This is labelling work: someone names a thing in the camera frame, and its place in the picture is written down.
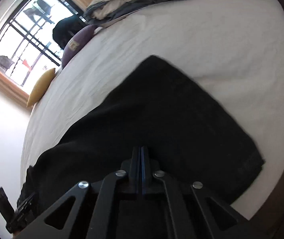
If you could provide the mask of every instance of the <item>purple pillow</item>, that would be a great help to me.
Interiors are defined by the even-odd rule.
[[[96,25],[88,25],[70,39],[63,51],[62,69],[93,38],[97,27]]]

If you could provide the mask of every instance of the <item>yellow pillow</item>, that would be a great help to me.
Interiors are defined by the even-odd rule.
[[[46,71],[34,85],[27,102],[27,108],[36,104],[46,93],[50,83],[55,77],[55,68]]]

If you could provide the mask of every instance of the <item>wooden window trim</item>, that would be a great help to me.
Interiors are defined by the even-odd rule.
[[[14,84],[6,75],[0,71],[0,91],[10,99],[23,106],[27,107],[29,95]]]

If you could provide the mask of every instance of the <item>cushion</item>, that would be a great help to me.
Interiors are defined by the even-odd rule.
[[[27,102],[27,108],[33,106],[42,98],[42,96],[46,93],[47,89],[49,88],[50,83],[52,82],[54,77],[55,77],[55,68],[51,68],[39,78],[39,80],[34,85],[32,92],[29,96]]]
[[[70,39],[63,52],[62,69],[93,38],[96,28],[96,25],[88,25]]]

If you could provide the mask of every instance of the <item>white bed sheet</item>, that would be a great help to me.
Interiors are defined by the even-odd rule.
[[[277,0],[169,2],[102,30],[34,107],[21,185],[28,166],[152,54],[199,83],[256,142],[266,163],[232,204],[250,219],[284,170],[284,12]]]

